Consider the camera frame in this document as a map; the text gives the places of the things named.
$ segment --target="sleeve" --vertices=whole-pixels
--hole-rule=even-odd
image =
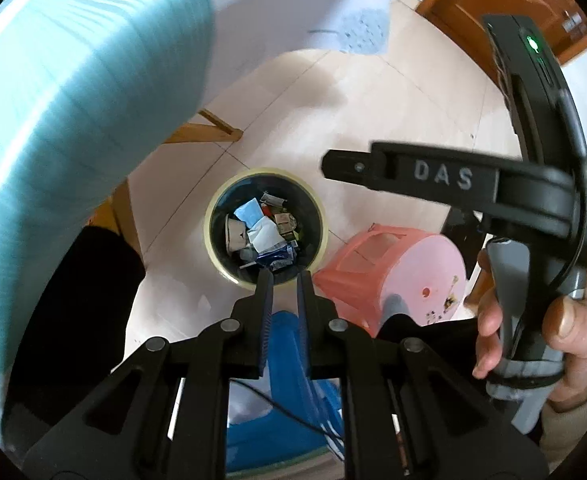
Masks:
[[[540,448],[549,469],[555,468],[571,453],[587,432],[587,402],[569,412],[557,413],[549,403],[542,409]]]

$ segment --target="pink plastic stool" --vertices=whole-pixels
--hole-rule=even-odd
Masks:
[[[465,277],[460,251],[449,238],[373,224],[351,238],[313,282],[336,303],[340,317],[375,336],[398,312],[421,326],[451,319]]]

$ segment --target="wooden door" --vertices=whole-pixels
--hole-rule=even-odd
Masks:
[[[484,14],[531,16],[561,63],[587,47],[587,17],[574,0],[423,0],[416,12],[449,36],[494,81]]]

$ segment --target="green indicator light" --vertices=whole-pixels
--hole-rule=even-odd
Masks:
[[[527,36],[527,41],[529,43],[529,46],[534,49],[536,51],[536,53],[538,52],[538,43],[536,43],[535,39],[532,38],[531,36]]]

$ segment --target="trash can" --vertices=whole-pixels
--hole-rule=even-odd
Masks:
[[[296,279],[302,269],[317,270],[327,248],[329,228],[320,200],[297,176],[274,168],[258,168],[239,173],[213,195],[204,216],[204,243],[213,265],[228,280],[244,288],[255,288],[262,267],[240,269],[243,261],[227,253],[225,219],[244,203],[258,200],[263,193],[283,198],[295,216],[300,234],[299,252],[293,266],[276,270],[273,283],[282,285]]]

